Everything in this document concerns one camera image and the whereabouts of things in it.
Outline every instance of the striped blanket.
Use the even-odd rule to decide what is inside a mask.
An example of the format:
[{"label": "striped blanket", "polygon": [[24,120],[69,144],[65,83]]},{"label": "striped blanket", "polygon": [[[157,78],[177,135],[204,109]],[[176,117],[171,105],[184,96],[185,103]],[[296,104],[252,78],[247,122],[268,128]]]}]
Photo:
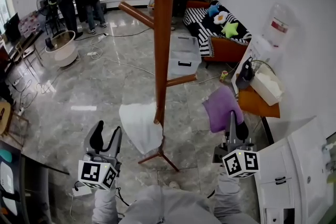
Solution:
[{"label": "striped blanket", "polygon": [[[211,5],[216,5],[218,1],[213,1]],[[241,45],[248,45],[251,40],[251,33],[237,20],[237,18],[220,4],[219,11],[228,12],[226,23],[239,23],[237,32],[238,36],[232,37],[230,40]],[[187,8],[183,19],[184,24],[193,37],[198,39],[200,52],[202,57],[213,57],[214,50],[211,43],[211,37],[226,38],[222,34],[221,25],[215,25],[213,17],[209,17],[206,8]]]}]

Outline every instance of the power strip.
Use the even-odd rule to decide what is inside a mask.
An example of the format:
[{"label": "power strip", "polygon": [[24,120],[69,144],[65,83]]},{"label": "power strip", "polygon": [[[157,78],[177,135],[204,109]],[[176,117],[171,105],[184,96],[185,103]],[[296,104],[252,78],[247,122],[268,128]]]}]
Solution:
[{"label": "power strip", "polygon": [[92,55],[97,55],[98,53],[93,51],[93,52],[88,52],[87,56],[92,56]]}]

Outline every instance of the coat rack arm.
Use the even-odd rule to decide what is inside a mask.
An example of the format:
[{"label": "coat rack arm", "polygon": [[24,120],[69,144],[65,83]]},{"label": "coat rack arm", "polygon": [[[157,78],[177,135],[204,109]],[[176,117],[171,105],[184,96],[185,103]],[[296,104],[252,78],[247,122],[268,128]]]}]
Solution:
[{"label": "coat rack arm", "polygon": [[124,12],[128,13],[129,15],[131,15],[132,17],[134,17],[135,19],[139,20],[143,24],[154,29],[154,20],[151,17],[147,16],[145,13],[137,10],[130,4],[127,4],[126,2],[121,2],[119,4],[119,8]]}]

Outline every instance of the pillow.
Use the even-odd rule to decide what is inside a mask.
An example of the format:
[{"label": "pillow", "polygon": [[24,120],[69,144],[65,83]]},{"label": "pillow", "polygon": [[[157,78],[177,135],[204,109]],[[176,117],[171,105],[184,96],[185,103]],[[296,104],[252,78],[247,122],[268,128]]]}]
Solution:
[{"label": "pillow", "polygon": [[210,8],[208,9],[209,17],[213,17],[219,13],[219,3],[216,5],[211,5]]}]

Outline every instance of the white box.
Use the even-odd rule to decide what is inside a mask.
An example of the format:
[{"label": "white box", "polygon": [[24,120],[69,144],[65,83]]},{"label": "white box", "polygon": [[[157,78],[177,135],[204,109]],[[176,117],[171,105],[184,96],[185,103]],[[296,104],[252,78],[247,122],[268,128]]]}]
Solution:
[{"label": "white box", "polygon": [[246,178],[260,171],[259,152],[234,150],[223,157],[228,177]]},{"label": "white box", "polygon": [[[273,81],[278,83],[280,90],[282,91],[281,96],[275,97],[272,92],[268,90],[268,88],[258,79],[257,74],[263,73],[271,77]],[[272,106],[276,103],[279,103],[281,101],[283,92],[285,91],[284,85],[281,83],[281,81],[277,78],[276,75],[266,66],[261,65],[258,71],[256,72],[256,75],[251,81],[251,87],[260,95],[261,98],[264,99],[264,101],[269,105]]]},{"label": "white box", "polygon": [[169,74],[195,74],[202,62],[197,38],[191,36],[171,36]]},{"label": "white box", "polygon": [[78,181],[93,189],[109,190],[118,172],[110,163],[96,163],[80,160]]}]

